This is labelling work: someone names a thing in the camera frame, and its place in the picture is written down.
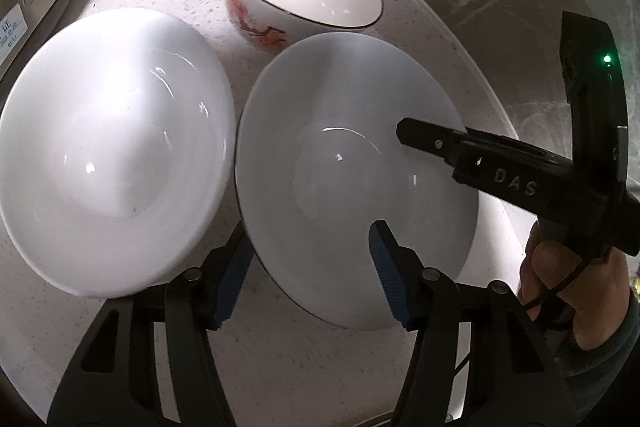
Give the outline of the person's right hand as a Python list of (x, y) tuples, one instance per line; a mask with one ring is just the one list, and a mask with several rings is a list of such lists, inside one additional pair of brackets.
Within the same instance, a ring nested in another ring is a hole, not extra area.
[[(540, 238), (533, 225), (521, 264), (518, 298), (530, 303), (544, 288), (552, 288), (579, 265), (580, 257), (565, 246)], [(623, 251), (613, 247), (604, 259), (591, 263), (559, 297), (574, 309), (573, 334), (580, 349), (590, 351), (609, 340), (629, 308), (628, 265)]]

